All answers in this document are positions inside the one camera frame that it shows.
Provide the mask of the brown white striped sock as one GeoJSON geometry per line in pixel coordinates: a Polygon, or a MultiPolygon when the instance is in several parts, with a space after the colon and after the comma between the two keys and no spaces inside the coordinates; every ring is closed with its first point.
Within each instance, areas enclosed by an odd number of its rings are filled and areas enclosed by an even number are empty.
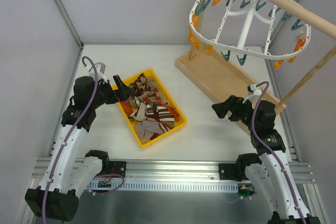
{"type": "Polygon", "coordinates": [[[157,121],[165,124],[169,129],[175,127],[174,116],[161,105],[156,103],[144,103],[138,104],[138,109],[128,116],[130,121],[157,121]]]}

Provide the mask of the brown argyle sock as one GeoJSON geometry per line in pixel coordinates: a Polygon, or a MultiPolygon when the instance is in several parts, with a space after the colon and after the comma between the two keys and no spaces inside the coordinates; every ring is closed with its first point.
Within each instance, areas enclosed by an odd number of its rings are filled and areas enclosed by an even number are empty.
{"type": "Polygon", "coordinates": [[[141,96],[145,92],[159,92],[158,85],[153,78],[146,77],[144,73],[141,73],[129,87],[135,97],[141,96]]]}

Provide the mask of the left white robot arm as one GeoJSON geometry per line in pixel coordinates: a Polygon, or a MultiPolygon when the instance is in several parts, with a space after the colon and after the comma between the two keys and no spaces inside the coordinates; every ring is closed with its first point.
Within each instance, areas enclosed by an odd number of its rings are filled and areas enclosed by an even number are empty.
{"type": "Polygon", "coordinates": [[[105,104],[126,101],[132,94],[118,75],[113,77],[117,88],[103,78],[83,76],[75,80],[73,96],[62,115],[59,140],[50,164],[38,186],[29,188],[25,201],[36,217],[72,221],[79,198],[96,176],[110,171],[109,155],[90,150],[77,170],[73,170],[77,150],[87,137],[96,118],[96,109],[105,104]]]}

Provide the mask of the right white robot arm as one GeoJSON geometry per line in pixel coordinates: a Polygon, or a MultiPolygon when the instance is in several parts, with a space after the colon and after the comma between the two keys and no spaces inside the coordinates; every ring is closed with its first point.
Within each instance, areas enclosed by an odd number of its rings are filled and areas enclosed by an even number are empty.
{"type": "Polygon", "coordinates": [[[253,105],[249,100],[231,95],[226,101],[213,104],[212,109],[220,119],[230,112],[231,122],[246,125],[256,150],[238,155],[234,164],[220,164],[220,177],[237,182],[249,180],[268,201],[272,213],[268,223],[320,223],[305,206],[295,185],[286,147],[275,129],[275,105],[266,100],[253,105]]]}

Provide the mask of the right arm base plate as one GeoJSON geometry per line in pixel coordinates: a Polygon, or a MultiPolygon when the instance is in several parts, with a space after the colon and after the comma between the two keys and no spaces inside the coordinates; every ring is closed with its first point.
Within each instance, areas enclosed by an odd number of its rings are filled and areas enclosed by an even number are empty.
{"type": "Polygon", "coordinates": [[[220,180],[234,180],[238,179],[238,168],[233,163],[219,163],[218,174],[220,180]]]}

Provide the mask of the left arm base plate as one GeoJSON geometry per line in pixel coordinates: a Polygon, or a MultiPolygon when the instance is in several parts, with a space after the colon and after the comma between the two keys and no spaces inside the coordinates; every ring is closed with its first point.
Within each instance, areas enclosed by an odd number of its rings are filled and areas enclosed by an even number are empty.
{"type": "Polygon", "coordinates": [[[107,174],[118,174],[125,177],[127,171],[127,162],[125,161],[109,161],[107,174]]]}

